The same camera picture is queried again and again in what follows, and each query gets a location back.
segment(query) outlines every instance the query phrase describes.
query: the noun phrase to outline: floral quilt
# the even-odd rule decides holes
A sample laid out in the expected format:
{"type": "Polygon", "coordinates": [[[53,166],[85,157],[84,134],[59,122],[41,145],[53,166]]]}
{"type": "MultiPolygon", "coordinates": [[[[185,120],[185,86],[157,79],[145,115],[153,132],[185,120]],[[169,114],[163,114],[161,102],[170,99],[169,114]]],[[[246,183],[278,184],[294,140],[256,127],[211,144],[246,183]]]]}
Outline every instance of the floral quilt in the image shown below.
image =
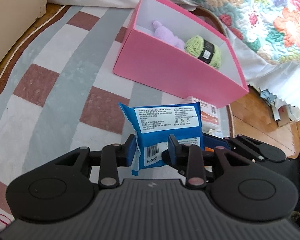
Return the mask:
{"type": "Polygon", "coordinates": [[[300,64],[300,0],[191,0],[272,65],[300,64]]]}

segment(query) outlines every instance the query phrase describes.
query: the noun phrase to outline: green yarn ball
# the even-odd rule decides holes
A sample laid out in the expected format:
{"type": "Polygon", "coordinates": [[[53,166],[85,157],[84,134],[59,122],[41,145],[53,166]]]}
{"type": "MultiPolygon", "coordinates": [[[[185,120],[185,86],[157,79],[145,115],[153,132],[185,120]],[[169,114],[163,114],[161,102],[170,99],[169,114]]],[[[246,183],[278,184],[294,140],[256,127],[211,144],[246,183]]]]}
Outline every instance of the green yarn ball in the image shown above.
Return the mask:
{"type": "MultiPolygon", "coordinates": [[[[221,50],[214,45],[214,54],[209,63],[211,67],[218,68],[221,66],[221,50]]],[[[198,58],[204,50],[204,39],[199,35],[192,37],[186,42],[185,50],[188,54],[198,58]]]]}

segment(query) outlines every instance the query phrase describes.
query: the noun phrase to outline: purple plush toy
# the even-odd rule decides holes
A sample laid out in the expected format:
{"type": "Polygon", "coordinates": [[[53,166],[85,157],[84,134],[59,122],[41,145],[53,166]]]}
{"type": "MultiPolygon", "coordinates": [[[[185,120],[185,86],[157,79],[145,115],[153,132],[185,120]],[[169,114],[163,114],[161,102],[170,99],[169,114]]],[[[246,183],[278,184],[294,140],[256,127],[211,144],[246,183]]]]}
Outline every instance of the purple plush toy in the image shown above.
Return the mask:
{"type": "Polygon", "coordinates": [[[185,43],[173,34],[168,28],[162,26],[158,21],[153,21],[152,25],[155,29],[154,36],[159,40],[165,41],[166,43],[185,51],[185,43]]]}

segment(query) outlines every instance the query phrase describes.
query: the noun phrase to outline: metal pin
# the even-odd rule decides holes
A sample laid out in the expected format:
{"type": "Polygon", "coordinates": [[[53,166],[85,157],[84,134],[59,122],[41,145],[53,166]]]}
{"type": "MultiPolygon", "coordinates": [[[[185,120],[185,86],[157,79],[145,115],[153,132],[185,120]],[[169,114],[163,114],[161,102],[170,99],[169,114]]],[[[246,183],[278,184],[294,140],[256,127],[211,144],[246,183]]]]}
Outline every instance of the metal pin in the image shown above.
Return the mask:
{"type": "Polygon", "coordinates": [[[100,182],[102,185],[105,185],[105,186],[113,186],[114,184],[117,183],[117,180],[114,178],[106,177],[106,178],[103,178],[100,182]]]}

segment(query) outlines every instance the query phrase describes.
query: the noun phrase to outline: gray ribbed surface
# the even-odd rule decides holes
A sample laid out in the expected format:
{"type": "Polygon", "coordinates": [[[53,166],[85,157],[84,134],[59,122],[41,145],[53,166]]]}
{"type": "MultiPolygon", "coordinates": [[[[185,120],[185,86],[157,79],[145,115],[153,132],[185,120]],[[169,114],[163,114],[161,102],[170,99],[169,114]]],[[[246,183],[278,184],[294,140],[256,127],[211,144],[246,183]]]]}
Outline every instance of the gray ribbed surface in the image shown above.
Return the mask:
{"type": "Polygon", "coordinates": [[[101,191],[85,212],[67,221],[35,225],[20,220],[0,233],[4,240],[297,240],[288,220],[247,224],[219,212],[201,191],[179,180],[126,179],[101,191]]]}

